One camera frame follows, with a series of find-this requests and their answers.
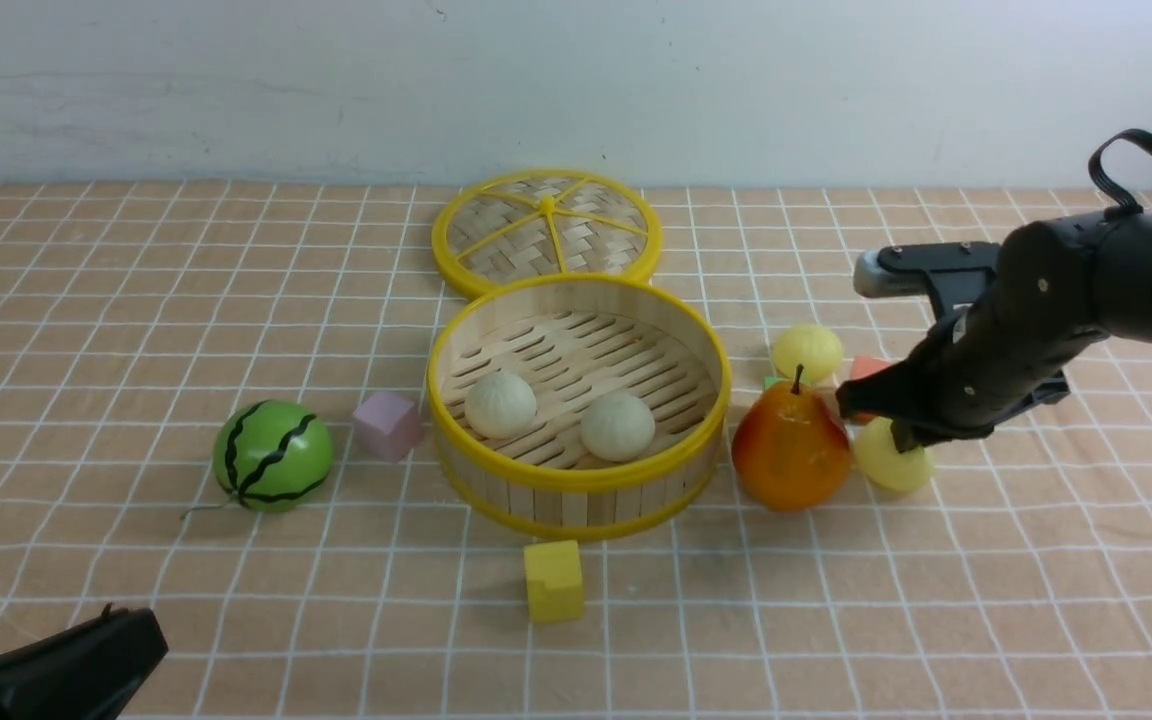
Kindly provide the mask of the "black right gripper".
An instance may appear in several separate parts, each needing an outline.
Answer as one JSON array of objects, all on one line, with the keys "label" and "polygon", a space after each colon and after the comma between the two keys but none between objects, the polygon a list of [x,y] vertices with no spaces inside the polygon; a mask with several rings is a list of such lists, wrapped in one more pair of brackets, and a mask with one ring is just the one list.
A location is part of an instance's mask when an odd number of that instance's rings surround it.
[{"label": "black right gripper", "polygon": [[[1087,347],[1106,340],[1089,301],[1089,222],[1034,222],[1011,232],[996,256],[996,276],[961,314],[963,333],[938,331],[908,363],[840,384],[838,411],[890,419],[900,454],[927,441],[977,439],[1016,414],[1026,396]],[[910,420],[915,387],[923,418]]]}]

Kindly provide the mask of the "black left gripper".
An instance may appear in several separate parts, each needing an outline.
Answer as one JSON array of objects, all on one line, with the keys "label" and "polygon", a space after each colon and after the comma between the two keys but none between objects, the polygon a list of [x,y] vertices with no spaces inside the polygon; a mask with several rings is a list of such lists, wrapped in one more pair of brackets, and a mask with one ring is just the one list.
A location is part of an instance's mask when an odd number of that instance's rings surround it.
[{"label": "black left gripper", "polygon": [[0,719],[116,719],[168,655],[150,609],[116,609],[0,653]]}]

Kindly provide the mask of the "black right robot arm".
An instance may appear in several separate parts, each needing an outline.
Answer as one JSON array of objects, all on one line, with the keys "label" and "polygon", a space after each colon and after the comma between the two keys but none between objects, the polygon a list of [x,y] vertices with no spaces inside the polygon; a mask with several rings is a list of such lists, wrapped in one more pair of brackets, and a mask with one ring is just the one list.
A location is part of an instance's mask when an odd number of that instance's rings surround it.
[{"label": "black right robot arm", "polygon": [[1064,366],[1094,343],[1152,344],[1152,214],[1111,209],[1025,223],[1005,241],[861,255],[855,291],[924,296],[934,323],[904,361],[842,382],[846,418],[890,420],[899,450],[986,438],[1068,396]]}]

